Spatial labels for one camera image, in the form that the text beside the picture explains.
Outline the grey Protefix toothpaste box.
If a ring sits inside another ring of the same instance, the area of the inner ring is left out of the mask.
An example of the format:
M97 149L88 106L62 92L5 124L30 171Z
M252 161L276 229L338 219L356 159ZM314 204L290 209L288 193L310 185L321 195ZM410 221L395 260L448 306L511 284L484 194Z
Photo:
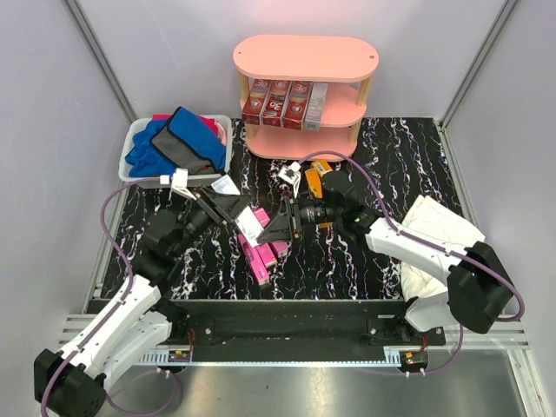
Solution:
M327 83L314 83L304 117L304 128L319 130L328 92Z

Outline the silver grey toothpaste box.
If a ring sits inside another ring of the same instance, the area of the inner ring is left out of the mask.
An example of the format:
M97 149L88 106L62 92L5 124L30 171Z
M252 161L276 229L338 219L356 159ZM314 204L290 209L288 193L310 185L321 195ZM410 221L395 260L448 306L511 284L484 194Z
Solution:
M263 231L263 226L257 220L253 209L250 207L250 196L241 195L240 190L229 175L224 175L212 182L211 187L218 194L240 197L239 208L233 208L230 216L248 243L253 247L257 246L257 240Z

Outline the red 3D toothpaste box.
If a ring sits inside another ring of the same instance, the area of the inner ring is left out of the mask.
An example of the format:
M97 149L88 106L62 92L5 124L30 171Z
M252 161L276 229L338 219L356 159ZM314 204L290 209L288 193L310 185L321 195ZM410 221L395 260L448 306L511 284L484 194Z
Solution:
M283 128L301 130L312 87L312 82L293 82L282 117Z
M291 82L274 80L268 92L265 108L261 114L263 125L281 127L282 115L287 105Z
M270 90L272 81L255 79L248 97L242 106L242 121L246 124L260 125L262 111Z

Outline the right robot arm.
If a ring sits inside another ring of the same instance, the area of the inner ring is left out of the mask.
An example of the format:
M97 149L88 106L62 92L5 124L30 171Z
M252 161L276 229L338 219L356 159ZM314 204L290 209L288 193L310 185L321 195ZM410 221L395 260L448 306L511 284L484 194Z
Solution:
M394 323L399 341L414 344L426 331L460 324L487 333L511 300L512 283L494 250L484 242L461 245L405 228L360 203L357 188L341 171L321 180L320 199L284 194L279 213L257 241L287 242L307 225L332 222L350 242L405 262L444 284L435 295L407 295L403 317Z

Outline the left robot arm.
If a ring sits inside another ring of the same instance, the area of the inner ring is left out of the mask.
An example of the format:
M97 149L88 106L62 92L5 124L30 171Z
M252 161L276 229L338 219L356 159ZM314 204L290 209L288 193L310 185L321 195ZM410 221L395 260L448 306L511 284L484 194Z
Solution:
M209 227L235 222L250 198L202 187L192 194L188 217L167 209L148 220L142 252L95 319L58 351L43 350L34 361L34 394L47 416L94 416L114 383L156 345L176 344L193 334L188 312L167 293L182 268L188 244Z

